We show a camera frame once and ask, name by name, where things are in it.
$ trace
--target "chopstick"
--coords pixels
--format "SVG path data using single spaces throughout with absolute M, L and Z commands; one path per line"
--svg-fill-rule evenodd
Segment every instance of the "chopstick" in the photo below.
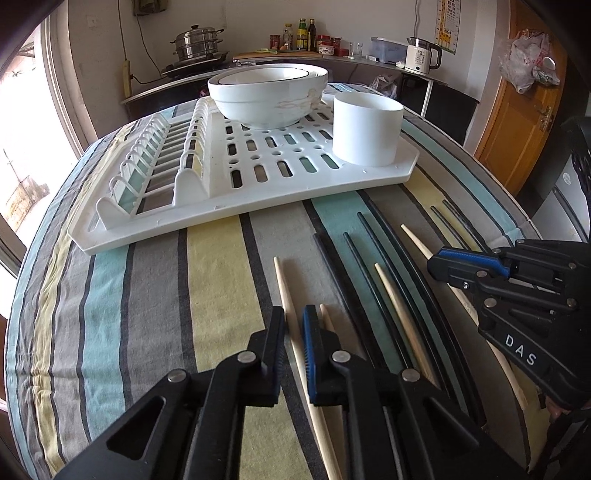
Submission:
M 408 342 L 410 343 L 410 346 L 413 349 L 414 356 L 417 359 L 419 370 L 427 380 L 429 380 L 436 387 L 439 387 L 439 383 L 437 382 L 435 372 L 433 371 L 431 362 L 427 357 L 427 352 L 425 351 L 423 344 L 421 343 L 421 340 L 419 339 L 417 332 L 414 329 L 413 321 L 411 319 L 411 316 L 408 314 L 407 309 L 404 306 L 403 300 L 400 298 L 400 295 L 394 290 L 394 286 L 390 283 L 388 277 L 386 276 L 386 273 L 383 271 L 380 264 L 376 263 L 374 267 L 378 272 L 380 279 L 382 280 L 382 284 L 384 284 L 386 292 L 388 292 L 388 296 L 392 301 L 392 305 L 394 305 L 394 308 L 396 309 L 396 314 L 400 319 L 400 323 L 402 324 L 404 333 L 406 333 Z
M 464 215 L 461 211 L 459 211 L 451 202 L 447 199 L 443 199 L 443 204 L 450 211 L 450 213 L 456 217 L 457 221 L 462 224 L 462 226 L 466 229 L 466 232 L 470 234 L 478 248 L 484 253 L 491 253 L 492 249 L 486 244 L 485 240 L 482 238 L 482 235 L 478 233 L 478 231 L 474 228 L 474 225 L 468 220 L 466 215 Z
M 361 212 L 357 212 L 357 217 L 359 218 L 361 225 L 363 225 L 363 228 L 365 228 L 365 231 L 371 238 L 372 242 L 375 245 L 375 248 L 378 250 L 380 256 L 382 257 L 382 260 L 384 261 L 386 268 L 388 269 L 388 273 L 390 273 L 390 276 L 394 279 L 394 282 L 398 287 L 398 291 L 402 295 L 404 303 L 407 305 L 410 311 L 411 317 L 418 325 L 419 333 L 421 334 L 421 340 L 423 341 L 425 347 L 429 350 L 431 354 L 431 359 L 433 361 L 433 366 L 437 370 L 436 378 L 438 379 L 438 382 L 434 383 L 434 385 L 442 385 L 444 391 L 447 393 L 447 396 L 450 397 L 455 403 L 457 403 L 457 395 L 455 390 L 453 389 L 453 384 L 449 378 L 449 375 L 447 374 L 447 371 L 445 370 L 443 362 L 441 361 L 441 356 L 439 355 L 439 352 L 435 347 L 433 338 L 431 337 L 431 334 L 427 329 L 427 325 L 425 324 L 425 320 L 423 319 L 423 314 L 418 309 L 417 303 L 414 301 L 414 298 L 411 295 L 406 283 L 404 282 L 400 273 L 394 266 L 392 259 L 390 259 L 388 253 L 386 252 L 386 249 L 380 243 L 377 235 L 369 226 L 368 221 L 365 219 Z
M 320 304 L 320 313 L 322 314 L 324 328 L 326 330 L 334 332 L 335 326 L 332 322 L 332 319 L 330 318 L 328 308 L 326 307 L 326 305 L 324 305 L 324 303 Z M 346 414 L 346 412 L 343 412 L 340 409 L 340 407 L 338 407 L 338 408 L 342 414 L 342 420 L 343 420 L 343 442 L 345 443 L 345 450 L 348 451 L 349 445 L 348 445 L 348 442 L 345 441 L 345 431 L 347 430 L 345 425 L 346 425 L 346 422 L 348 421 L 347 414 Z M 398 434 L 398 431 L 394 427 L 394 416 L 392 415 L 392 410 L 390 408 L 385 408 L 384 413 L 388 419 L 388 424 L 390 426 L 389 431 L 392 435 L 392 439 L 391 439 L 392 440 L 392 449 L 394 451 L 394 461 L 396 462 L 396 470 L 398 472 L 398 478 L 406 478 L 407 477 L 407 475 L 406 475 L 407 468 L 406 468 L 404 461 L 402 459 L 401 452 L 399 451 L 401 441 L 400 441 L 400 436 Z
M 402 230 L 404 230 L 404 232 L 408 235 L 408 237 L 413 241 L 413 243 L 417 246 L 417 248 L 421 251 L 421 253 L 425 256 L 426 259 L 429 259 L 433 256 L 433 253 L 427 248 L 427 246 L 423 242 L 421 242 L 417 238 L 417 236 L 409 230 L 409 228 L 406 225 L 401 225 L 400 227 L 402 228 Z M 460 303 L 462 304 L 464 309 L 467 311 L 467 313 L 470 316 L 470 318 L 472 319 L 472 321 L 476 324 L 476 326 L 478 326 L 478 313 L 477 313 L 476 309 L 474 308 L 474 306 L 470 303 L 470 301 L 466 297 L 465 293 L 462 292 L 461 290 L 459 290 L 458 288 L 454 288 L 451 286 L 450 286 L 450 289 L 454 293 L 454 295 L 457 297 L 457 299 L 460 301 Z M 507 377 L 507 380 L 509 381 L 511 388 L 513 389 L 513 393 L 515 394 L 515 398 L 517 398 L 517 401 L 519 403 L 519 406 L 521 407 L 521 410 L 525 410 L 525 408 L 527 407 L 528 401 L 527 401 L 527 398 L 525 397 L 525 393 L 523 392 L 523 389 L 521 388 L 521 386 L 519 385 L 519 383 L 517 381 L 517 378 L 515 377 L 515 373 L 511 369 L 509 362 L 505 358 L 505 355 L 503 355 L 497 347 L 495 347 L 490 342 L 487 342 L 487 343 L 488 343 L 488 346 L 491 347 L 492 353 L 494 353 L 497 361 L 499 362 L 501 368 L 503 369 L 503 372 L 504 372 L 505 376 Z
M 361 344 L 363 345 L 367 358 L 369 358 L 375 368 L 386 368 L 387 366 L 384 360 L 384 355 L 382 354 L 382 350 L 378 345 L 378 341 L 375 339 L 369 321 L 367 318 L 364 318 L 365 312 L 363 311 L 363 308 L 361 306 L 355 305 L 355 302 L 347 293 L 348 287 L 345 283 L 345 280 L 339 274 L 335 263 L 331 259 L 326 245 L 324 244 L 324 240 L 322 240 L 322 237 L 315 233 L 313 238 L 314 243 L 316 243 L 316 247 L 318 247 L 324 265 L 330 273 L 330 278 L 335 284 L 340 301 L 343 303 L 345 310 L 347 311 L 347 314 L 353 323 L 355 332 L 357 333 L 358 338 L 361 340 Z
M 402 336 L 400 335 L 400 332 L 398 331 L 398 328 L 394 323 L 394 319 L 392 318 L 392 315 L 388 310 L 388 306 L 386 305 L 386 302 L 384 302 L 384 298 L 378 290 L 378 286 L 375 284 L 374 279 L 370 275 L 369 270 L 365 265 L 363 258 L 361 257 L 361 254 L 357 250 L 357 247 L 353 243 L 353 240 L 351 240 L 349 234 L 345 232 L 343 233 L 343 236 L 345 237 L 345 242 L 351 250 L 351 253 L 355 258 L 355 261 L 357 262 L 359 269 L 361 270 L 361 274 L 363 275 L 365 283 L 367 283 L 367 286 L 369 287 L 374 297 L 374 300 L 378 304 L 379 312 L 382 316 L 382 319 L 384 320 L 384 323 L 386 325 L 386 328 L 388 329 L 388 333 L 390 334 L 392 341 L 394 341 L 394 344 L 398 349 L 404 368 L 412 368 L 413 361 L 411 360 L 410 355 L 408 354 L 406 345 L 404 345 L 404 340 L 402 339 Z
M 384 214 L 367 194 L 364 195 L 361 193 L 361 195 L 369 211 L 379 223 L 384 234 L 388 237 L 390 243 L 392 243 L 392 246 L 408 271 L 408 274 L 414 282 L 418 293 L 427 308 L 435 328 L 439 332 L 441 342 L 443 343 L 445 350 L 449 353 L 449 359 L 452 362 L 453 370 L 457 375 L 457 380 L 466 400 L 469 415 L 480 427 L 484 426 L 486 424 L 486 414 L 482 407 L 476 384 L 474 383 L 474 379 L 472 378 L 472 374 L 466 363 L 466 358 L 460 349 L 460 345 L 457 342 L 452 327 L 449 325 L 447 318 L 443 314 L 441 306 L 439 305 L 431 286 L 417 267 L 417 264 L 414 262 L 410 253 L 408 253 L 406 247 L 399 239 L 392 226 L 386 220 Z
M 335 324 L 332 323 L 332 320 L 330 318 L 329 315 L 329 311 L 326 308 L 326 305 L 324 305 L 324 303 L 320 304 L 320 314 L 322 315 L 322 321 L 324 322 L 324 328 L 326 330 L 328 330 L 329 332 L 335 332 Z
M 279 284 L 279 294 L 281 296 L 281 305 L 285 311 L 285 321 L 287 322 L 287 328 L 290 334 L 291 347 L 294 351 L 295 362 L 297 370 L 300 375 L 300 381 L 306 395 L 306 401 L 308 402 L 308 408 L 310 412 L 310 420 L 312 422 L 312 428 L 318 441 L 318 447 L 320 450 L 320 456 L 324 462 L 326 468 L 326 474 L 329 480 L 342 480 L 340 473 L 339 464 L 336 459 L 335 449 L 330 439 L 326 420 L 324 418 L 324 412 L 319 407 L 315 407 L 310 403 L 310 397 L 308 396 L 308 382 L 306 378 L 306 360 L 304 357 L 304 343 L 301 338 L 300 325 L 297 320 L 296 310 L 293 302 L 291 301 L 291 295 L 287 287 L 285 275 L 278 257 L 273 258 L 275 264 L 275 275 L 277 276 L 277 283 Z
M 445 218 L 435 205 L 431 205 L 431 211 L 435 214 L 437 218 L 441 221 L 443 225 L 450 231 L 453 237 L 458 241 L 458 243 L 462 246 L 464 250 L 472 250 L 470 245 L 462 238 L 460 233 L 452 226 L 447 218 Z

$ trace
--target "plastic bag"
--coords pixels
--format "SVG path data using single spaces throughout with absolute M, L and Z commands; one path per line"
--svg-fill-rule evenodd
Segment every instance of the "plastic bag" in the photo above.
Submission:
M 506 43 L 501 55 L 501 75 L 513 84 L 517 93 L 525 93 L 535 81 L 559 85 L 555 71 L 544 65 L 545 57 L 550 57 L 548 34 L 525 30 Z
M 390 97 L 394 100 L 398 99 L 398 86 L 396 85 L 397 77 L 394 75 L 380 75 L 374 78 L 374 81 L 370 85 L 371 88 L 378 91 L 379 93 Z

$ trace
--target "metal screw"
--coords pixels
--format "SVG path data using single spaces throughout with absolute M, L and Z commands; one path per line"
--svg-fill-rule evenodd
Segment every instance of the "metal screw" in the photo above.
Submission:
M 187 372 L 185 370 L 181 370 L 180 368 L 177 368 L 175 370 L 171 370 L 170 372 L 168 372 L 168 375 L 166 375 L 166 378 L 168 379 L 169 382 L 179 383 L 179 382 L 182 382 L 185 378 L 187 378 Z
M 414 368 L 407 368 L 402 371 L 402 379 L 405 382 L 417 382 L 421 378 L 421 374 Z
M 255 352 L 251 352 L 250 350 L 244 350 L 238 354 L 238 361 L 242 364 L 250 364 L 256 360 Z
M 345 364 L 351 360 L 351 354 L 349 352 L 345 352 L 344 350 L 337 350 L 333 353 L 333 360 L 338 364 Z

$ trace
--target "electric kettle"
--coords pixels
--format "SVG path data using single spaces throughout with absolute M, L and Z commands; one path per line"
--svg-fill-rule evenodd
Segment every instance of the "electric kettle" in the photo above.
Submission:
M 441 47 L 439 45 L 416 37 L 407 38 L 407 41 L 405 66 L 407 70 L 428 74 L 431 69 L 438 69 L 441 66 Z M 437 52 L 437 63 L 435 65 L 431 65 L 432 50 Z

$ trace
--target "table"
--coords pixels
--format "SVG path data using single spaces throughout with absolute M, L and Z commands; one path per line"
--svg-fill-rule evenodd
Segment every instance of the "table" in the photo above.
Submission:
M 164 115 L 192 111 L 194 101 L 166 109 Z M 15 440 L 33 478 L 53 476 L 169 370 L 203 371 L 242 350 L 250 333 L 262 328 L 271 306 L 280 304 L 275 256 L 282 260 L 296 311 L 306 304 L 326 304 L 343 347 L 360 352 L 314 246 L 315 232 L 329 239 L 384 358 L 398 369 L 400 356 L 342 235 L 350 233 L 368 265 L 380 261 L 356 217 L 361 211 L 376 225 L 368 198 L 423 273 L 426 261 L 401 223 L 433 251 L 459 246 L 432 205 L 476 249 L 444 200 L 466 215 L 490 247 L 538 238 L 522 209 L 478 162 L 437 128 L 406 112 L 402 134 L 420 156 L 404 185 L 259 210 L 88 257 L 67 236 L 67 226 L 93 173 L 133 126 L 87 149 L 48 208 L 21 267 L 8 323 L 5 373 Z M 388 249 L 410 282 L 400 258 Z M 429 283 L 478 388 L 487 431 L 521 465 L 529 464 L 539 455 L 548 426 L 533 383 L 516 372 L 531 400 L 521 411 L 464 308 L 446 285 L 430 278 Z M 408 287 L 415 296 L 414 285 Z M 282 378 L 279 405 L 246 412 L 242 479 L 326 478 L 289 349 L 288 358 L 291 368 Z M 462 401 L 460 406 L 466 408 Z M 328 423 L 332 431 L 338 428 L 334 419 Z M 343 464 L 342 445 L 336 450 Z

